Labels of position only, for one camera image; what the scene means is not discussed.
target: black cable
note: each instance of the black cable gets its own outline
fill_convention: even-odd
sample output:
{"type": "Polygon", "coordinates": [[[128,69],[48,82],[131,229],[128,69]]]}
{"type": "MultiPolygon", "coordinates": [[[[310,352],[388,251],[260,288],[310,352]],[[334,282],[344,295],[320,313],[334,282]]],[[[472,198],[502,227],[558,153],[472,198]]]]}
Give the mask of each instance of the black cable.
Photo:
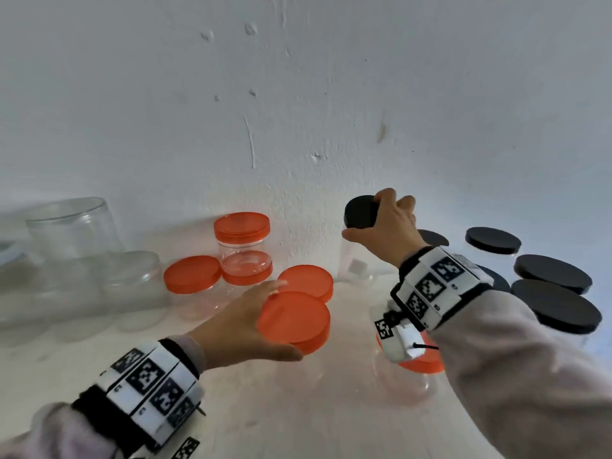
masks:
{"type": "Polygon", "coordinates": [[[425,349],[437,349],[437,350],[440,350],[440,348],[437,347],[437,346],[433,346],[433,345],[419,345],[418,343],[413,344],[412,347],[424,347],[425,349]]]}

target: hand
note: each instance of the hand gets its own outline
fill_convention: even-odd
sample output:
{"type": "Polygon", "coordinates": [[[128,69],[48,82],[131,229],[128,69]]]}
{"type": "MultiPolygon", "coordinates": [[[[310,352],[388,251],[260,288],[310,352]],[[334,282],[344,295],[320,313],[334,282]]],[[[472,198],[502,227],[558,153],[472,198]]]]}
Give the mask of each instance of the hand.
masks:
{"type": "Polygon", "coordinates": [[[346,229],[342,236],[350,242],[361,243],[383,261],[399,268],[407,255],[428,245],[416,227],[412,213],[414,197],[405,196],[397,202],[395,197],[393,188],[378,192],[374,197],[380,204],[376,224],[368,229],[346,229]]]}
{"type": "Polygon", "coordinates": [[[206,369],[225,367],[250,359],[301,361],[292,345],[266,340],[257,330],[261,307],[284,281],[267,281],[248,289],[214,317],[189,332],[204,350],[206,369]]]}

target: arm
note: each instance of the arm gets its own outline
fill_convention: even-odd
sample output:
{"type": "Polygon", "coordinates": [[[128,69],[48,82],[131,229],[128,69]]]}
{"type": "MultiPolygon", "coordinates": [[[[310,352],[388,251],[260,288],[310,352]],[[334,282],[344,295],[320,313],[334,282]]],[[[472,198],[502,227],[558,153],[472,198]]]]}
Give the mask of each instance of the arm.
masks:
{"type": "MultiPolygon", "coordinates": [[[[195,377],[249,359],[299,361],[303,355],[297,348],[266,341],[256,328],[261,306],[283,284],[270,281],[252,287],[193,331],[160,342],[195,377]]],[[[72,404],[39,410],[29,432],[0,444],[0,459],[119,459],[138,450],[143,435],[99,387],[92,386],[72,404]]]]}
{"type": "MultiPolygon", "coordinates": [[[[414,198],[376,195],[373,228],[343,236],[400,267],[426,246],[414,198]]],[[[486,291],[432,332],[457,397],[507,459],[612,456],[612,382],[585,353],[556,341],[525,303],[486,291]]]]}

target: black lid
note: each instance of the black lid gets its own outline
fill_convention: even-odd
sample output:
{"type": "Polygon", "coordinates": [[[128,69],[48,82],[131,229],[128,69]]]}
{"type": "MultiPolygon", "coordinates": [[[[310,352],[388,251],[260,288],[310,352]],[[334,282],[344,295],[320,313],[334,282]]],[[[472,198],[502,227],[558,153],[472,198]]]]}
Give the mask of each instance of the black lid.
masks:
{"type": "Polygon", "coordinates": [[[521,240],[503,230],[491,227],[471,227],[465,232],[465,241],[479,250],[497,254],[518,253],[521,240]]]}
{"type": "Polygon", "coordinates": [[[364,194],[350,200],[345,208],[346,228],[367,229],[373,227],[378,215],[378,206],[371,194],[364,194]]]}
{"type": "Polygon", "coordinates": [[[595,331],[601,312],[586,298],[567,288],[540,280],[517,280],[512,294],[525,301],[540,324],[575,335],[595,331]]]}
{"type": "Polygon", "coordinates": [[[520,277],[554,283],[578,294],[586,293],[593,285],[593,279],[585,271],[567,262],[539,254],[518,256],[514,271],[520,277]]]}
{"type": "Polygon", "coordinates": [[[493,288],[499,291],[510,292],[510,284],[500,274],[485,266],[478,266],[493,278],[493,288]]]}
{"type": "Polygon", "coordinates": [[[448,239],[440,234],[432,232],[431,230],[423,230],[419,229],[419,233],[421,237],[425,241],[425,243],[431,246],[449,246],[450,243],[448,239]]]}

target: wall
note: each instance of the wall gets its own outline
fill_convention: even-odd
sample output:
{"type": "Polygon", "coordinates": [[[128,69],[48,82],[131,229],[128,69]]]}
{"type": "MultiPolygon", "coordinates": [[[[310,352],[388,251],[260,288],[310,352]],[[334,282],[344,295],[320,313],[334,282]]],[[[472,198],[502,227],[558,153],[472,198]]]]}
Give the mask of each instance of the wall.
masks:
{"type": "Polygon", "coordinates": [[[0,0],[0,210],[104,196],[127,244],[165,259],[260,210],[278,269],[335,269],[346,201],[394,186],[455,245],[501,227],[583,267],[612,318],[611,16],[612,0],[0,0]]]}

